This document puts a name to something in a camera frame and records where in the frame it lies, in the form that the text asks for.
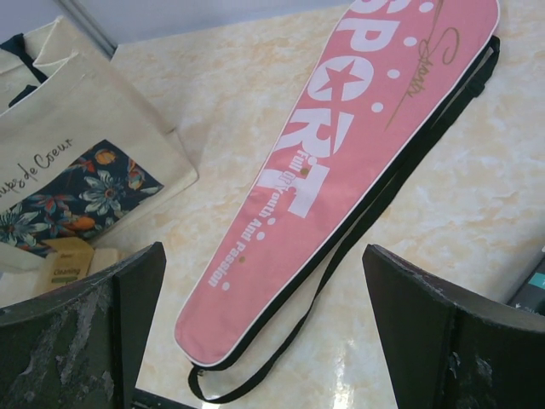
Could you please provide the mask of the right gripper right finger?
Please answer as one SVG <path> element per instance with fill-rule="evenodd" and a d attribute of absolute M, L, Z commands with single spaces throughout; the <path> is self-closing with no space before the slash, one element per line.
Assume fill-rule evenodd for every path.
<path fill-rule="evenodd" d="M 544 318 L 379 246 L 364 274 L 399 408 L 542 408 Z"/>

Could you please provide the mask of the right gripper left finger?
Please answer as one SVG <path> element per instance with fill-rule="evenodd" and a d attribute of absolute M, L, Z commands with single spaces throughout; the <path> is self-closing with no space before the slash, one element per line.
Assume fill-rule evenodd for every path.
<path fill-rule="evenodd" d="M 129 408 L 164 280 L 156 242 L 1 310 L 3 408 Z"/>

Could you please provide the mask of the pink racket cover bag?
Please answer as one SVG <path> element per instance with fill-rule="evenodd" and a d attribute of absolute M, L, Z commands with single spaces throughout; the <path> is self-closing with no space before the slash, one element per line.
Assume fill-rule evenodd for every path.
<path fill-rule="evenodd" d="M 313 270 L 326 284 L 499 57 L 496 1 L 356 1 L 184 303 L 188 385 L 232 366 Z"/>

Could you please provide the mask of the black shuttlecock tube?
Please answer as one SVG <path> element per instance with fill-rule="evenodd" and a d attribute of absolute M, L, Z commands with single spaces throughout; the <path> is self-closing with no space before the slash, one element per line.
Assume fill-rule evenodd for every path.
<path fill-rule="evenodd" d="M 508 306 L 544 315 L 544 248 L 531 263 L 524 280 L 508 300 Z"/>

